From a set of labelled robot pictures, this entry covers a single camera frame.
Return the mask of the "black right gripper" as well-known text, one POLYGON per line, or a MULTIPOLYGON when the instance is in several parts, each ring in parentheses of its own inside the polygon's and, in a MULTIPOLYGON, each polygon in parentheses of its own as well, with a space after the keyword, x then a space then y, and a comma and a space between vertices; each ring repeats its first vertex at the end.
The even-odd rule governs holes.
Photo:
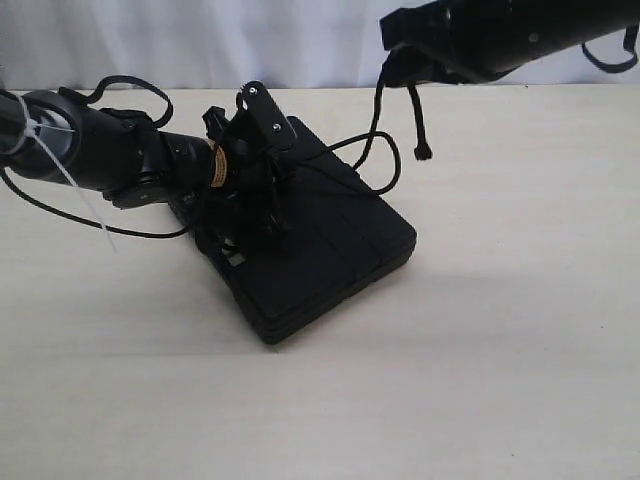
POLYGON ((500 74, 465 57, 455 45, 452 3, 433 1, 401 7, 379 20, 387 88, 429 83, 467 85, 492 83, 500 74))

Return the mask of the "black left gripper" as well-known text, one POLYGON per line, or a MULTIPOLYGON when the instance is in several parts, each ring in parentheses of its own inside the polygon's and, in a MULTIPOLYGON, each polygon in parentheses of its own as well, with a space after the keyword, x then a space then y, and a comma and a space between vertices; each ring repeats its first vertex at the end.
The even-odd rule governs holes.
POLYGON ((221 107, 211 107, 203 115, 215 159, 225 162, 216 168, 211 187, 228 199, 207 200, 200 212, 194 240, 204 255, 248 255, 241 219, 260 225, 266 245, 280 245, 292 232, 281 203, 281 194, 295 177, 295 167, 285 159, 292 148, 279 151, 267 145, 245 108, 238 108, 230 119, 221 107))

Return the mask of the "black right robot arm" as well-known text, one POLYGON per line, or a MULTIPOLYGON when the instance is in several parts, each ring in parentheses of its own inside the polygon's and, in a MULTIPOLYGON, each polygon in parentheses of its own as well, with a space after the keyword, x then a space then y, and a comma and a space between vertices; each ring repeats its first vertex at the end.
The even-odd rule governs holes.
POLYGON ((608 74, 639 62, 636 1, 431 1, 396 9, 380 29, 390 88, 492 83, 575 46, 608 74))

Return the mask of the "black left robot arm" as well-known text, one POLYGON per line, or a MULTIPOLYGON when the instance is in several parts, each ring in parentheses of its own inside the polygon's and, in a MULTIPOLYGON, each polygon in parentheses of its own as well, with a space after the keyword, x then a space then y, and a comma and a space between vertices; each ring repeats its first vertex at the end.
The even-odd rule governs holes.
POLYGON ((226 249, 288 230, 282 160, 297 135, 264 85, 237 93, 236 113, 209 108, 202 136, 172 133, 172 111, 101 108, 103 89, 1 94, 1 175, 93 191, 121 210, 167 204, 178 233, 203 231, 226 249))

